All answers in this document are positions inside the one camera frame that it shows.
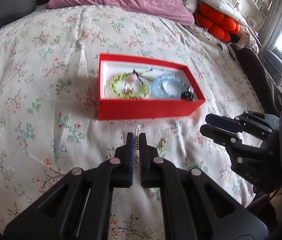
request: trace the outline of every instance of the metal screw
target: metal screw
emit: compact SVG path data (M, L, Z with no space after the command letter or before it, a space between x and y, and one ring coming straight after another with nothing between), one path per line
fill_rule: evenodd
M114 157L114 158L110 159L110 163L111 164L119 164L120 161L121 160L119 158L117 158L117 157Z
M191 170L191 173L194 176L200 176L202 171L200 169L198 169L198 168L194 168L194 169Z
M156 164L161 164L161 163L163 163L163 158L161 158L161 157L155 157L155 158L153 159L153 161L154 161Z
M81 168L73 168L72 169L72 174L77 176L77 175L80 175L82 173L82 169Z

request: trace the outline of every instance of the jewelry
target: jewelry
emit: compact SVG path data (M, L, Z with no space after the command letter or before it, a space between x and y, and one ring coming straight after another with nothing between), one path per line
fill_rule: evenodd
M154 79L153 81L153 91L158 98L171 98L171 99L180 99L181 94L178 96L171 95L164 89L163 84L165 82L171 82L173 83L179 90L181 90L181 93L186 92L188 90L188 87L185 85L185 83L182 81L181 78L179 78L177 75L174 75L173 73L170 73L168 75L162 75Z
M163 148L165 146L165 143L167 142L167 139L166 138L162 138L160 141L159 141L159 145L161 148Z
M116 88L116 85L118 84L119 81L121 80L130 80L132 75L136 75L137 79L141 83L141 92L139 94L133 94L133 89L134 86L132 85L131 81L127 81L124 85L124 92L121 93L118 91ZM132 86L132 90L127 87L127 83L130 83ZM142 76L140 76L139 73L137 73L135 70L132 73L122 73L119 75L114 76L111 81L110 81L110 90L118 97L118 98L141 98L141 99L147 99L150 96L151 90L150 90L150 85L148 81L145 80Z
M128 83L131 85L132 90L127 87ZM129 82L129 81L125 82L125 84L124 84L124 93L126 95L131 95L133 93L133 88L134 88L134 86L133 86L133 84L131 82Z
M188 87L188 90L181 94L181 99L195 101L196 99L195 99L194 88Z

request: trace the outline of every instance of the flower print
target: flower print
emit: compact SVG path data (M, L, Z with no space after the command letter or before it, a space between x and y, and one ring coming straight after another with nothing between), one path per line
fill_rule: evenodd
M45 163L51 163L48 158L44 160ZM65 174L60 172L60 169L54 170L51 166L48 169L44 170L44 178L42 179L43 184L40 183L40 189L39 192L41 194L45 193L45 190L48 190L49 188L53 187L57 181L62 178Z
M34 177L32 178L33 179L33 182L40 182L41 180L39 179L39 177Z
M68 71L69 64L64 64L62 61L61 63L59 61L56 61L55 63L52 64L51 68L43 68L42 72L45 72L44 77L48 78L50 74L57 74L59 71L62 71L63 74L65 74Z
M19 122L19 125L15 128L15 132L20 134L16 137L16 139L19 141L19 145L21 146L21 153L25 152L25 155L28 155L28 139L35 140L35 128L32 128L32 125L27 123L26 129L21 129L21 124L22 123Z
M204 165L203 160L198 162L196 159L189 160L188 158L185 158L185 166L187 167L188 171L190 171L193 168L199 168L203 172L208 171L208 167L206 165Z
M35 111L39 112L42 107L42 103L47 103L49 101L47 99L48 95L49 93L46 93L46 94L40 94L38 97L36 97L35 100L32 102L31 107L27 109L28 114L33 115Z
M117 219L111 219L110 224L116 225L117 224Z
M51 166L51 164L52 164L48 158L45 158L45 159L43 160L43 162L44 162L44 164L45 164L46 166Z
M86 111L90 111L90 108L92 108L96 112L95 116L97 116L98 104L95 100L92 99L92 90L90 88L86 90L86 96L80 96L78 93L76 93L75 96L78 101L83 101L83 105Z
M33 42L34 42L34 46L37 47L37 46L40 46L42 47L43 45L46 45L47 43L47 38L49 37L50 35L47 33L47 34L44 34L44 31L41 31L41 34L38 36L38 37L34 37L33 38Z
M16 113L16 110L22 108L23 101L27 98L27 94L20 96L21 89L18 90L18 93L14 97L9 97L5 102L7 110L12 113Z
M74 124L74 127L72 127L71 125L68 124L68 121L70 120L70 118L66 115L64 116L64 120L61 118L61 113L59 113L59 116L58 116L58 127L59 128L65 128L65 129L68 129L72 134L69 134L68 137L67 137L67 141L68 142L76 142L76 143L80 143L80 139L85 139L86 138L86 135L82 132L79 132L77 133L77 129L79 127L81 127L80 124L78 123L75 123Z
M3 151L0 155L0 174L2 174L4 178L4 185L7 189L9 189L7 183L11 181L11 179L15 179L14 169L9 166L6 162L6 153Z
M64 144L62 144L60 146L60 150L61 150L61 152L66 152L66 146Z
M118 236L119 232L118 231L112 231L111 236Z
M72 81L70 80L70 78L68 78L67 80L63 80L62 78L59 78L58 83L55 85L56 94L58 95L62 91L65 91L67 94L69 94L70 90L68 90L68 86L72 86Z

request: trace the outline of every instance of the floral bedspread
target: floral bedspread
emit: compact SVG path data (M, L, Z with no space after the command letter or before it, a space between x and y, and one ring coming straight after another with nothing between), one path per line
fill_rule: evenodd
M107 52L186 64L207 101L184 118L98 121L99 54ZM252 186L230 170L224 147L199 132L206 114L234 117L245 109L262 111L227 47L199 27L191 34L116 7L39 8L0 30L0 231L73 167L113 157L138 124L160 156L201 168L246 206ZM114 190L110 238L164 238L160 191L144 190L138 173L135 153L132 188Z

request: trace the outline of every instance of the charm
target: charm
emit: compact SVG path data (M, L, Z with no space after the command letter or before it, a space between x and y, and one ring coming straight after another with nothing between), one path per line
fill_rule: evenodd
M166 142L167 142L167 139L166 139L166 138L162 138L162 139L159 141L160 147L163 148Z
M133 93L133 88L134 88L134 86L133 86L133 84L131 84L131 82L128 82L128 81L125 82L125 84L124 84L124 93L126 95L131 95Z
M130 83L134 83L134 82L136 82L136 79L137 79L136 74L132 74L132 75L129 77L128 81L129 81Z
M194 94L194 89L193 89L193 87L188 87L188 91L183 92L183 93L181 94L181 99L195 101L194 96L195 96L195 94Z

